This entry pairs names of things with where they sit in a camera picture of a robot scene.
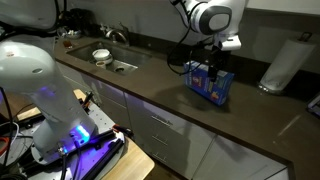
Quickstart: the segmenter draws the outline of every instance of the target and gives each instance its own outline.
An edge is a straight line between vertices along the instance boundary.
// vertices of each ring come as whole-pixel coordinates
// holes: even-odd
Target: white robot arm
[[[245,0],[170,0],[184,24],[193,31],[214,35],[214,45],[221,51],[241,48],[237,35]]]
[[[34,159],[44,165],[74,151],[75,141],[85,145],[96,128],[45,48],[53,48],[53,41],[34,36],[54,31],[58,13],[57,0],[0,1],[0,25],[5,27],[0,40],[29,34],[28,40],[16,36],[0,42],[0,86],[28,96],[44,115],[31,149]]]
[[[68,153],[74,141],[85,145],[95,129],[60,73],[52,57],[41,48],[19,42],[0,43],[0,86],[28,96],[46,118],[34,132],[32,155],[40,164]]]

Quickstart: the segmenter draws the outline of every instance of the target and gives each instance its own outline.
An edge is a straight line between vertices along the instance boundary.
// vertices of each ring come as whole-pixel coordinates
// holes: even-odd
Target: paper towel roll
[[[288,39],[262,77],[260,83],[273,92],[281,92],[315,48],[315,44]]]

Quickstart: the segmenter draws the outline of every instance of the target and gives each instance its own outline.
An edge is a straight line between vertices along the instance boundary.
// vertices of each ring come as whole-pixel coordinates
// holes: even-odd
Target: cabinet door
[[[99,96],[99,99],[101,100],[100,109],[106,113],[112,121],[120,126],[131,129],[131,123],[126,107],[121,106],[102,95],[96,94],[95,96]]]
[[[66,81],[71,85],[72,89],[80,89],[82,92],[86,92],[86,91],[90,91],[90,89],[88,87],[85,87],[81,84],[79,84],[78,82],[64,76],[64,78],[66,79]]]
[[[136,143],[149,155],[191,179],[214,133],[125,94]]]
[[[271,176],[267,180],[289,180],[288,169],[284,169],[283,171]]]
[[[69,80],[80,84],[81,86],[83,86],[83,88],[89,91],[93,91],[95,94],[101,94],[104,97],[107,97],[117,102],[118,104],[121,104],[122,106],[126,106],[124,94],[122,91],[88,75],[85,75],[79,71],[76,71],[66,65],[63,65],[61,63],[57,64],[61,73]]]
[[[221,136],[217,137],[200,168],[195,180],[262,180],[285,166]]]

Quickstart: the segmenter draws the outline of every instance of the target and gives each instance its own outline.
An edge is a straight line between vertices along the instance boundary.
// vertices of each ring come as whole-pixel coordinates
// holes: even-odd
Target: white bowl
[[[97,61],[107,61],[107,64],[113,61],[113,57],[108,49],[98,49],[92,53],[92,56]]]
[[[79,39],[81,37],[81,31],[69,31],[69,33],[66,33],[66,37],[69,39]]]

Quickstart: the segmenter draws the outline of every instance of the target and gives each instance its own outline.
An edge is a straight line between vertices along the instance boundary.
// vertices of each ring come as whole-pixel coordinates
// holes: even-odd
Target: faucet
[[[111,39],[113,43],[118,43],[116,38],[116,35],[118,35],[124,41],[126,46],[130,46],[129,29],[122,25],[121,22],[119,25],[122,27],[122,30],[108,28],[109,30],[107,30],[106,37]]]

